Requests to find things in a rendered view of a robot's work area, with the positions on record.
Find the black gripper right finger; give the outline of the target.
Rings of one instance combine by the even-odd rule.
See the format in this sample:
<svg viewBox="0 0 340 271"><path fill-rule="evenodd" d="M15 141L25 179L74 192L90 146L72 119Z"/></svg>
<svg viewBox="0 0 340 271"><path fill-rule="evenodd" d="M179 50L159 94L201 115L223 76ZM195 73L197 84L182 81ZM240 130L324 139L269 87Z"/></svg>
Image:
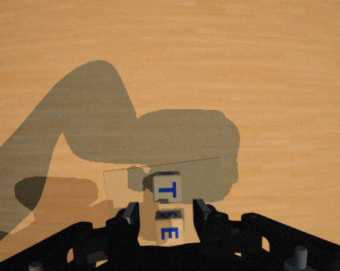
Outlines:
<svg viewBox="0 0 340 271"><path fill-rule="evenodd" d="M193 224L201 241L196 258L235 260L235 253L241 253L280 271L340 271L340 245L260 214L245 213L241 221L231 221L203 199L193 199ZM263 237L269 252L262 248Z"/></svg>

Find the beige letter block with blue t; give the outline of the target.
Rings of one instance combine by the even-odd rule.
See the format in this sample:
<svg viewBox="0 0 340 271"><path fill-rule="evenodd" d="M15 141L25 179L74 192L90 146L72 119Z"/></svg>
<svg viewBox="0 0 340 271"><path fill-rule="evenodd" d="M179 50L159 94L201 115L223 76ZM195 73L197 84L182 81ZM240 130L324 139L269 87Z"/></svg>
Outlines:
<svg viewBox="0 0 340 271"><path fill-rule="evenodd" d="M153 203L182 203L181 174L174 172L154 172Z"/></svg>

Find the beige letter block with blue letter e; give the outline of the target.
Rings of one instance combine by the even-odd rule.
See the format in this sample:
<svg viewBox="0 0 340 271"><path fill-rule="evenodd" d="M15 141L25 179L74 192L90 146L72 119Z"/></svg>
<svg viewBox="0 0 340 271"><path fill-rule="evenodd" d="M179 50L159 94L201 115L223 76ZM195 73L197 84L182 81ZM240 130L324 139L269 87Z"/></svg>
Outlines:
<svg viewBox="0 0 340 271"><path fill-rule="evenodd" d="M184 219L181 210L156 212L155 229L157 246L184 244Z"/></svg>

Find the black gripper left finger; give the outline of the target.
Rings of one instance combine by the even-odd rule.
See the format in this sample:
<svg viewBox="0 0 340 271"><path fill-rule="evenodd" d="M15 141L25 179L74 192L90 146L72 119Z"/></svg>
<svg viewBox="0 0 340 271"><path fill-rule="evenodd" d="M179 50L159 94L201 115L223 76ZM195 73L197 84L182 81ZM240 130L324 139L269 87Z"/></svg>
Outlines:
<svg viewBox="0 0 340 271"><path fill-rule="evenodd" d="M130 202L106 227L80 221L0 262L0 271L90 271L108 260L108 271L148 262L139 245L139 203ZM74 259L67 255L73 249ZM107 251L108 250L108 251Z"/></svg>

